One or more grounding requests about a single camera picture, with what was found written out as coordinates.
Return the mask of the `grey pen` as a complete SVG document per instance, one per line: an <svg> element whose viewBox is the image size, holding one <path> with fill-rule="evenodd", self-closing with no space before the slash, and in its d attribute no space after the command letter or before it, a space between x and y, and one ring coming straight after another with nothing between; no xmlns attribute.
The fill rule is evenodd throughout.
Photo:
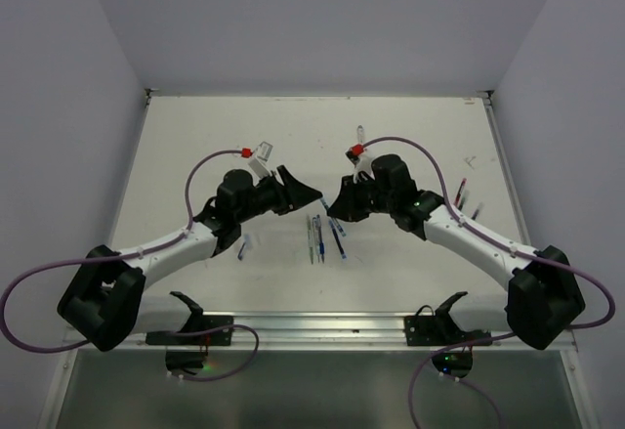
<svg viewBox="0 0 625 429"><path fill-rule="evenodd" d="M307 237L308 237L308 251L309 251L309 259L310 263L314 264L314 237L313 237L313 224L310 215L306 215L306 224L307 224Z"/></svg>

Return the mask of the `clear pen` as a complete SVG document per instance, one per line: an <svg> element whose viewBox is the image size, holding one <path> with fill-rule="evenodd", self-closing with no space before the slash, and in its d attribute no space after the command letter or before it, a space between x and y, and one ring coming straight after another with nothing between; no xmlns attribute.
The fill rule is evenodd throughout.
<svg viewBox="0 0 625 429"><path fill-rule="evenodd" d="M321 248L320 248L320 238L319 238L319 233L318 233L318 224L317 224L316 216L312 216L312 235L313 235L316 259L317 259L317 262L320 263L321 262Z"/></svg>

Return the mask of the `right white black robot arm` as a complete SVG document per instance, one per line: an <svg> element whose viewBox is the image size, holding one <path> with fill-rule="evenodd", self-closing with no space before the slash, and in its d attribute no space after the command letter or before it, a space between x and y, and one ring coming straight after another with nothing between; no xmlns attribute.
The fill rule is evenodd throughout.
<svg viewBox="0 0 625 429"><path fill-rule="evenodd" d="M451 345L511 332L524 344L546 349L585 309L566 255L554 246L537 250L500 236L448 207L443 196L418 189L396 154L371 158L359 146L346 156L354 172L341 180L330 217L360 222L387 214L404 232L441 246L474 265L504 295L457 292L413 327L427 343Z"/></svg>

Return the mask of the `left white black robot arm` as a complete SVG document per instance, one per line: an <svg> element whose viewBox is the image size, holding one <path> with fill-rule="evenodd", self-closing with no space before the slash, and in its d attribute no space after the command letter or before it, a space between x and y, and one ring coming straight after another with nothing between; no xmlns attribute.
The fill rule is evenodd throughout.
<svg viewBox="0 0 625 429"><path fill-rule="evenodd" d="M243 223L269 211L285 215L321 197L283 166L259 181L246 170L230 170L204 208L178 231L125 250L92 249L62 295L58 314L104 352L132 334L192 343L208 327L203 309L181 292L165 297L145 297L145 292L225 252L240 238Z"/></svg>

